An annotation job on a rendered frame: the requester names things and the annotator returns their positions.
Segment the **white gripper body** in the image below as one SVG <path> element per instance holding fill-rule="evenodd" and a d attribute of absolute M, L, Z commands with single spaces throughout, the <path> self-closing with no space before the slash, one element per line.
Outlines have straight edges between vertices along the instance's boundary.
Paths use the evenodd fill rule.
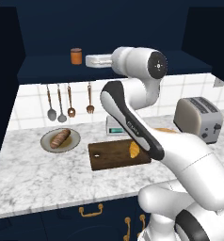
<path fill-rule="evenodd" d="M 86 66 L 89 68 L 110 68 L 112 65 L 111 54 L 87 55 Z"/>

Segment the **orange jam jar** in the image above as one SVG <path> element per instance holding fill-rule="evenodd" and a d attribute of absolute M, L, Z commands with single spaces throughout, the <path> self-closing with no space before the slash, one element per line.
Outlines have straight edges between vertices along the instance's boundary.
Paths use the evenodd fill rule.
<path fill-rule="evenodd" d="M 71 64 L 81 65 L 82 64 L 82 49 L 72 48 L 71 49 Z"/>

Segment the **dark wooden cutting board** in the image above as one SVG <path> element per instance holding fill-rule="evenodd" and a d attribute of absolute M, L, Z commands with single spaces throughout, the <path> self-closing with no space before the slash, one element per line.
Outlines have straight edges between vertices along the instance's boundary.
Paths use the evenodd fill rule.
<path fill-rule="evenodd" d="M 150 157 L 143 150 L 139 150 L 135 158 L 131 157 L 129 150 L 132 142 L 132 139 L 124 139 L 90 143 L 88 152 L 91 169 L 114 169 L 150 163 Z"/>

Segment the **golden croissant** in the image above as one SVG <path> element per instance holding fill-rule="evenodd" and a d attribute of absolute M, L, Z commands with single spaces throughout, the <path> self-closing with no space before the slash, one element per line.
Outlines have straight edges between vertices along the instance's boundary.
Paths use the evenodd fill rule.
<path fill-rule="evenodd" d="M 139 146 L 132 141 L 129 147 L 129 154 L 131 158 L 136 158 L 140 153 Z"/>

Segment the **dark blue cabinet door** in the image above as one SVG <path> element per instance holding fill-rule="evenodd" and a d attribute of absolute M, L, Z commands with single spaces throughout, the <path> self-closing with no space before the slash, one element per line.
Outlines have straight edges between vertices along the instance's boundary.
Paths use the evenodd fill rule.
<path fill-rule="evenodd" d="M 183 51 L 212 67 L 224 81 L 224 0 L 202 0 L 188 10 Z"/>
<path fill-rule="evenodd" d="M 16 7 L 0 6 L 0 151 L 17 96 L 25 51 Z"/>

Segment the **wooden fork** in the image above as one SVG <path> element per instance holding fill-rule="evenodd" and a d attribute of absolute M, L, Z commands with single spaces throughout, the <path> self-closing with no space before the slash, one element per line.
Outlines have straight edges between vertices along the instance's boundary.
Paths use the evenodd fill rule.
<path fill-rule="evenodd" d="M 91 103 L 91 84 L 88 82 L 88 106 L 87 106 L 87 112 L 89 114 L 93 114 L 94 112 L 94 106 Z"/>

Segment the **wooden slotted spoon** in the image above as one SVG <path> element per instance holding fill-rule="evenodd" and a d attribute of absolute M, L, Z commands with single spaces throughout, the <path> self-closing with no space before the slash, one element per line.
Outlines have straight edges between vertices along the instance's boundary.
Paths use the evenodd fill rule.
<path fill-rule="evenodd" d="M 69 104 L 70 104 L 70 107 L 68 109 L 68 116 L 70 118 L 74 118 L 75 117 L 75 109 L 72 107 L 72 90 L 71 90 L 71 87 L 70 87 L 69 83 L 68 83 L 68 86 L 67 86 L 67 91 L 68 91 Z"/>

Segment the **grey metal ladle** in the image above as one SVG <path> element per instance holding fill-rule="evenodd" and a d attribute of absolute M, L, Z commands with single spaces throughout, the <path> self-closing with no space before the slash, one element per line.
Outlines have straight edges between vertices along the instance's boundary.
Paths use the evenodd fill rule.
<path fill-rule="evenodd" d="M 57 88 L 57 95 L 58 95 L 59 108 L 60 108 L 60 115 L 57 117 L 57 120 L 59 122 L 65 122 L 67 120 L 67 117 L 64 115 L 63 109 L 62 109 L 62 100 L 61 100 L 60 88 Z"/>

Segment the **white kitchen scale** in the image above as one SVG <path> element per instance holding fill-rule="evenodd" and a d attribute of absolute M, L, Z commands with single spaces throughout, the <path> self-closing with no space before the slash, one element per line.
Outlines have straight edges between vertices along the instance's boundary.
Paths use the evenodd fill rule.
<path fill-rule="evenodd" d="M 111 116 L 106 117 L 105 129 L 108 136 L 127 136 L 123 127 Z"/>

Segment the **grey round plate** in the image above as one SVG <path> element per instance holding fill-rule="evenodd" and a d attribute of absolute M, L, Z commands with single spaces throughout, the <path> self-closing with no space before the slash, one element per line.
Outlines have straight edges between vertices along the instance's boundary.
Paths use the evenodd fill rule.
<path fill-rule="evenodd" d="M 41 147 L 48 153 L 65 153 L 74 149 L 80 143 L 81 137 L 79 133 L 74 131 L 73 129 L 70 129 L 70 135 L 63 141 L 63 143 L 59 147 L 53 149 L 51 147 L 51 143 L 57 136 L 57 134 L 61 131 L 63 131 L 63 128 L 58 128 L 46 133 L 40 140 Z"/>

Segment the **brown baguette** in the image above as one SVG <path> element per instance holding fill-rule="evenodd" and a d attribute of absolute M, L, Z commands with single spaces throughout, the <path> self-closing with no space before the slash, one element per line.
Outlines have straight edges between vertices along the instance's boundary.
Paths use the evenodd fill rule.
<path fill-rule="evenodd" d="M 61 144 L 69 137 L 71 134 L 70 129 L 64 129 L 61 132 L 59 132 L 55 138 L 52 140 L 50 147 L 52 149 L 56 149 L 61 146 Z"/>

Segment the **orange pastry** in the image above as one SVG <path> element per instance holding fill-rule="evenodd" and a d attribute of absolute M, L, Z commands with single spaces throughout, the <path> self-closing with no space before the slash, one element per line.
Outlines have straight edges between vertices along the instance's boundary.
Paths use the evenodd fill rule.
<path fill-rule="evenodd" d="M 168 129 L 168 128 L 154 128 L 154 130 L 166 133 L 177 133 L 175 130 Z"/>

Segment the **dark blue drawer front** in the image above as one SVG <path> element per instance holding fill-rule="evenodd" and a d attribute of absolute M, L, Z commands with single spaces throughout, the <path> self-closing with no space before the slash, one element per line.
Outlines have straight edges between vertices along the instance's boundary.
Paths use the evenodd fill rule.
<path fill-rule="evenodd" d="M 103 213 L 96 217 L 81 217 L 84 213 L 98 212 L 98 204 L 104 205 Z M 131 219 L 131 230 L 136 215 L 136 198 L 123 198 L 112 201 L 78 205 L 46 211 L 41 214 L 48 241 L 123 241 L 127 232 L 124 219 Z"/>

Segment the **dark blue cupboard door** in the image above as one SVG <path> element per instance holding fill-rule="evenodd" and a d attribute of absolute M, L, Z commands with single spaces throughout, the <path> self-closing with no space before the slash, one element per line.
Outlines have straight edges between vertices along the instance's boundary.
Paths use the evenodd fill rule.
<path fill-rule="evenodd" d="M 0 241 L 46 241 L 40 217 L 0 218 Z"/>

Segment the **dark blue wall cabinet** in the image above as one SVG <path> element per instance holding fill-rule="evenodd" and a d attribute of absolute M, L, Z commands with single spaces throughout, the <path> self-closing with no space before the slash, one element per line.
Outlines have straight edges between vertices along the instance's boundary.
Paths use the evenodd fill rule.
<path fill-rule="evenodd" d="M 14 0 L 25 59 L 23 84 L 116 78 L 109 68 L 71 64 L 70 50 L 110 54 L 120 46 L 151 47 L 168 61 L 169 74 L 209 72 L 182 50 L 190 0 Z"/>

